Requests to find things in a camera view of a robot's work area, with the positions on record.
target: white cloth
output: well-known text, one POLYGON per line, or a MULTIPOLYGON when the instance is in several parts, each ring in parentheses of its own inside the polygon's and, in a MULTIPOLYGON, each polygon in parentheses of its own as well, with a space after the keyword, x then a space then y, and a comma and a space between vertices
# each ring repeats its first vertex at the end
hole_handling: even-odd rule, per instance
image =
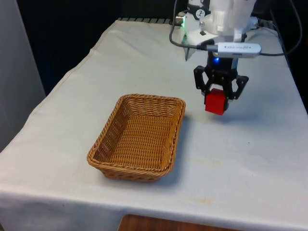
MULTIPOLYGON (((284 57, 239 61, 250 80, 224 116, 204 110, 169 25, 115 22, 0 154, 6 231, 114 231, 125 214, 242 230, 308 230, 308 117, 284 57), (105 178, 86 156, 128 93, 186 104, 174 169, 160 181, 105 178)), ((281 52, 266 30, 252 38, 281 52)))

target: wicker basket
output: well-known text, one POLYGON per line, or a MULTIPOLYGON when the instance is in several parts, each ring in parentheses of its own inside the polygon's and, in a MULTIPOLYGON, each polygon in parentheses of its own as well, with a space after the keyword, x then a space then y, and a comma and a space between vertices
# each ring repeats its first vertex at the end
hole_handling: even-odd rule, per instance
POLYGON ((155 181, 174 164, 185 102, 125 95, 89 151, 90 165, 113 179, 155 181))

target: dark background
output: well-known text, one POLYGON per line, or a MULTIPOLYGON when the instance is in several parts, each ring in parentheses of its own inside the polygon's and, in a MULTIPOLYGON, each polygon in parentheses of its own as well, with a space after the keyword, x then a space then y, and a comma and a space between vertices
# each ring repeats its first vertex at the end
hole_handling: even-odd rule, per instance
MULTIPOLYGON (((308 97, 304 85, 307 73, 299 60, 305 58, 308 52, 308 1, 293 2, 303 23, 304 38, 301 46, 287 59, 307 110, 308 97)), ((269 3, 269 0, 259 0, 255 11, 262 11, 269 3)), ((171 18, 174 0, 18 0, 18 5, 45 92, 49 94, 118 17, 171 18)), ((179 10, 186 6, 187 0, 179 0, 179 10)), ((274 0, 271 8, 285 48, 289 50, 299 37, 294 12, 288 0, 274 0)), ((271 19, 268 12, 257 16, 271 19)))

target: red cube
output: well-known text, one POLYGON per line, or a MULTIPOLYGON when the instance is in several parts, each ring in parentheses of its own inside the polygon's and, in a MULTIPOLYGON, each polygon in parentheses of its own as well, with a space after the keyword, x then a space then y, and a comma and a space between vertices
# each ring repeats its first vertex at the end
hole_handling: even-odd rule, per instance
POLYGON ((205 110, 222 116, 225 112, 226 103, 225 92, 214 88, 205 98, 205 110))

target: cable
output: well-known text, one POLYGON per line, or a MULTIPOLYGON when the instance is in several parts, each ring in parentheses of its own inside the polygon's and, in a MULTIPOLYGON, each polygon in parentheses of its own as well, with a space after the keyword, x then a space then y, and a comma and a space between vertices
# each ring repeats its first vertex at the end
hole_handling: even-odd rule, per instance
POLYGON ((172 22, 172 28, 171 28, 171 31, 170 31, 170 34, 169 34, 169 40, 170 40, 170 42, 171 42, 173 45, 177 46, 177 47, 204 50, 200 45, 198 45, 198 46, 194 46, 194 45, 184 45, 184 44, 177 43, 177 42, 173 41, 172 35, 173 35, 174 28, 175 28, 175 18, 176 18, 177 4, 178 4, 178 0, 175 0, 175 2, 174 2, 174 8, 173 8, 173 22, 172 22))
MULTIPOLYGON (((297 12, 297 9, 296 9, 296 7, 295 7, 293 1, 292 1, 292 0, 289 0, 289 2, 290 2, 290 4, 291 4, 291 6, 292 6, 292 9, 293 9, 293 11, 294 11, 294 14, 295 14, 295 16, 296 16, 296 19, 297 19, 297 22, 298 22, 298 26, 299 26, 299 39, 298 39, 296 45, 295 45, 292 49, 290 49, 288 52, 279 53, 279 54, 261 53, 260 55, 263 55, 263 56, 270 56, 270 57, 282 56, 282 55, 289 55, 289 54, 291 54, 292 52, 294 52, 294 51, 298 48, 298 46, 300 45, 300 43, 301 43, 301 41, 302 41, 302 39, 303 39, 303 26, 302 26, 302 22, 301 22, 301 20, 300 20, 299 14, 298 14, 298 12, 297 12)), ((272 18, 274 18, 274 15, 273 15, 273 12, 272 12, 272 11, 270 11, 270 14, 271 14, 272 18)))

